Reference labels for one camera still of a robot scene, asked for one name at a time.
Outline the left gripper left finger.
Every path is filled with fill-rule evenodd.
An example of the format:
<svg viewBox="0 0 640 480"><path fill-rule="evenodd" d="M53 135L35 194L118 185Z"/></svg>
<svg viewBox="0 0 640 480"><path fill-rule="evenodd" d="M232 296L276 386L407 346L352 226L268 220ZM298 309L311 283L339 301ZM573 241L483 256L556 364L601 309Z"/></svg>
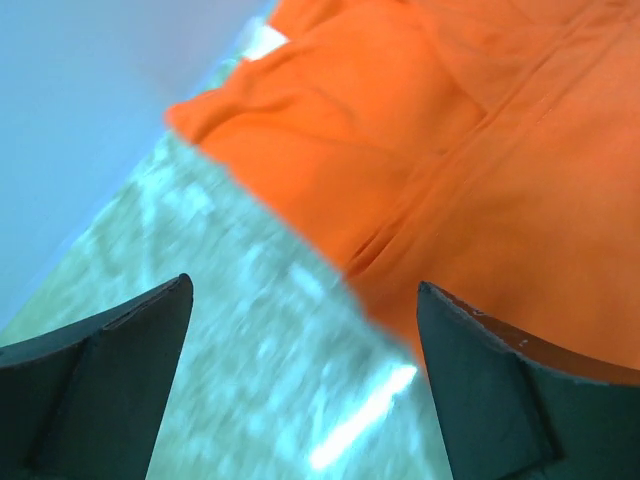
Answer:
<svg viewBox="0 0 640 480"><path fill-rule="evenodd" d="M2 347L2 478L145 478L192 307L181 274Z"/></svg>

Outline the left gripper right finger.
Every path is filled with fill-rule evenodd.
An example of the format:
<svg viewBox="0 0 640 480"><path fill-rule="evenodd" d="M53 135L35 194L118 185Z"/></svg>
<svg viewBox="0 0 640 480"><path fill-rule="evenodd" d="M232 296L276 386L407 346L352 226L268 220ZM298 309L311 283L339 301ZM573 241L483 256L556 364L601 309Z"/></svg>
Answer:
<svg viewBox="0 0 640 480"><path fill-rule="evenodd" d="M454 478L638 478L638 371L561 348L427 282L417 323Z"/></svg>

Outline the orange t-shirt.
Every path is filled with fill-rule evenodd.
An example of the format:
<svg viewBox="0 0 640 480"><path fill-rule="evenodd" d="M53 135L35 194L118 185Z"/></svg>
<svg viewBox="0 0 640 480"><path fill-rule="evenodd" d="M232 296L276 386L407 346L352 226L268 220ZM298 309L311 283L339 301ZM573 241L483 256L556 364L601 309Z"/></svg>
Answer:
<svg viewBox="0 0 640 480"><path fill-rule="evenodd" d="M639 5L282 1L170 128L419 344L430 282L519 352L639 380Z"/></svg>

